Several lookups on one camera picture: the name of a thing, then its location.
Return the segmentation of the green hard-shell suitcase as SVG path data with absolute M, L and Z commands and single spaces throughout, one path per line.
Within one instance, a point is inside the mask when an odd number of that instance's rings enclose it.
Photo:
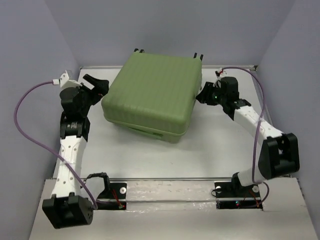
M 189 129 L 202 88 L 203 57 L 136 48 L 101 100 L 104 118 L 149 138 L 178 143 Z

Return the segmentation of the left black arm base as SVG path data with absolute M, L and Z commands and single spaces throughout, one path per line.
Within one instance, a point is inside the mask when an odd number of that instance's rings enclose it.
M 126 182 L 111 182 L 105 172 L 89 174 L 85 185 L 94 196 L 98 210 L 124 211 L 127 209 Z

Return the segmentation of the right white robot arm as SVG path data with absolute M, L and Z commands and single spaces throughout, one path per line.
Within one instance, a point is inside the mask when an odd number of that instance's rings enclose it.
M 196 100 L 208 106 L 220 105 L 226 115 L 253 136 L 254 145 L 260 146 L 260 153 L 253 153 L 252 167 L 232 176 L 230 190 L 235 196 L 242 196 L 249 186 L 299 171 L 298 138 L 273 127 L 246 99 L 240 98 L 235 77 L 207 81 Z

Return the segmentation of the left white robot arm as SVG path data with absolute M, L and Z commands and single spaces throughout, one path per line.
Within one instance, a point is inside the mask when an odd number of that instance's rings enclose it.
M 109 81 L 85 74 L 83 79 L 93 87 L 73 80 L 68 73 L 52 81 L 60 86 L 60 160 L 56 182 L 51 197 L 44 199 L 42 210 L 55 229 L 90 225 L 98 209 L 98 196 L 110 194 L 107 173 L 91 173 L 85 180 L 80 177 L 82 160 L 87 146 L 90 120 L 89 110 L 109 91 Z

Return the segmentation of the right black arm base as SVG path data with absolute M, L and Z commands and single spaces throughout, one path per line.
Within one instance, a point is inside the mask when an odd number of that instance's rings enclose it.
M 230 181 L 218 181 L 210 192 L 218 210 L 263 209 L 257 185 L 234 188 Z

